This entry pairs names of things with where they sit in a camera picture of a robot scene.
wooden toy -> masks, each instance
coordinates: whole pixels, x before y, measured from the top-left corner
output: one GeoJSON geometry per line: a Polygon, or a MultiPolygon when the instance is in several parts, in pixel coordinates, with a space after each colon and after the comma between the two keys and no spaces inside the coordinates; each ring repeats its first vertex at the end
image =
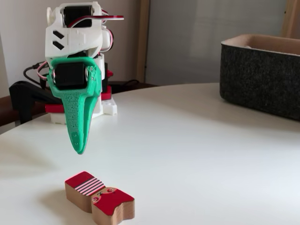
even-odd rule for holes
{"type": "Polygon", "coordinates": [[[105,185],[88,172],[81,172],[65,181],[67,199],[85,212],[92,213],[91,196],[105,185]]]}
{"type": "Polygon", "coordinates": [[[116,225],[135,217],[135,199],[113,188],[105,187],[92,196],[93,220],[98,225],[116,225]]]}
{"type": "Polygon", "coordinates": [[[88,172],[65,181],[67,199],[85,212],[92,213],[98,225],[117,225],[135,217],[135,199],[104,183],[88,172]]]}

white table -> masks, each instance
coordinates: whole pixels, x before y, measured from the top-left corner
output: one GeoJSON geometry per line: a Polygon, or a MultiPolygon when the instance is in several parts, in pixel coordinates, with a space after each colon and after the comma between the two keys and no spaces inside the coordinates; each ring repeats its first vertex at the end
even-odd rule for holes
{"type": "Polygon", "coordinates": [[[0,136],[1,225],[93,225],[64,193],[84,170],[135,198],[123,224],[300,224],[298,122],[228,104],[218,84],[114,99],[81,156],[48,115],[0,136]]]}

red wire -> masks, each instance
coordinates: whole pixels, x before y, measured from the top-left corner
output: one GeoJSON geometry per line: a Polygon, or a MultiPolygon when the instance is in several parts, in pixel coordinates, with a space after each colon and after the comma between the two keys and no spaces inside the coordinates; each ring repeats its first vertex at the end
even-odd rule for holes
{"type": "Polygon", "coordinates": [[[122,15],[85,15],[85,16],[79,17],[78,19],[71,22],[68,25],[68,27],[71,28],[77,22],[87,20],[87,19],[120,19],[120,18],[124,18],[124,16],[122,16],[122,15]]]}
{"type": "Polygon", "coordinates": [[[102,9],[102,12],[104,12],[104,13],[108,14],[108,12],[107,12],[107,11],[105,11],[105,10],[103,10],[103,9],[102,9]]]}
{"type": "Polygon", "coordinates": [[[47,80],[46,77],[42,76],[39,72],[42,70],[42,68],[44,67],[44,65],[46,65],[48,62],[45,61],[43,62],[38,68],[37,68],[37,75],[39,78],[41,78],[42,80],[47,80]]]}

white wall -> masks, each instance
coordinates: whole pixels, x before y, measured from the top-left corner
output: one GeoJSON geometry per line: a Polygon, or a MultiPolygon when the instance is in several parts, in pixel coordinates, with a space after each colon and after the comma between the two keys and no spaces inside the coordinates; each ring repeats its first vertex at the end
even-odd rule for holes
{"type": "Polygon", "coordinates": [[[219,81],[220,42],[279,35],[286,0],[152,0],[146,82],[219,81]]]}
{"type": "MultiPolygon", "coordinates": [[[[91,1],[0,0],[0,35],[9,85],[25,80],[23,70],[26,67],[45,60],[47,7],[55,8],[65,2],[91,1]]],[[[113,49],[105,55],[109,69],[114,72],[111,80],[132,79],[135,76],[138,0],[98,2],[110,14],[125,16],[124,21],[107,23],[115,36],[113,49]]]]}

